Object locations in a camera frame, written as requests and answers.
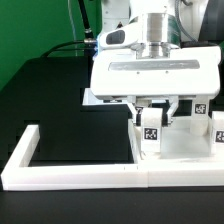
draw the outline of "white plastic frame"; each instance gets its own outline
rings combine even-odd
[[[137,145],[129,120],[131,144]],[[224,185],[223,162],[150,161],[140,164],[28,167],[39,141],[39,127],[29,125],[3,173],[3,189],[16,191],[157,186]],[[135,162],[139,155],[132,147]]]

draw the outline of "green backdrop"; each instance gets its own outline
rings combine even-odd
[[[77,39],[83,39],[78,1],[71,3]],[[94,34],[99,33],[100,0],[85,5]],[[0,0],[0,89],[26,60],[72,40],[67,0]]]

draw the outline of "white cable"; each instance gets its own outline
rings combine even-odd
[[[68,12],[69,12],[69,18],[70,18],[70,22],[71,22],[71,26],[72,26],[73,39],[74,39],[74,41],[76,41],[76,30],[75,30],[73,15],[72,15],[71,0],[68,0]]]

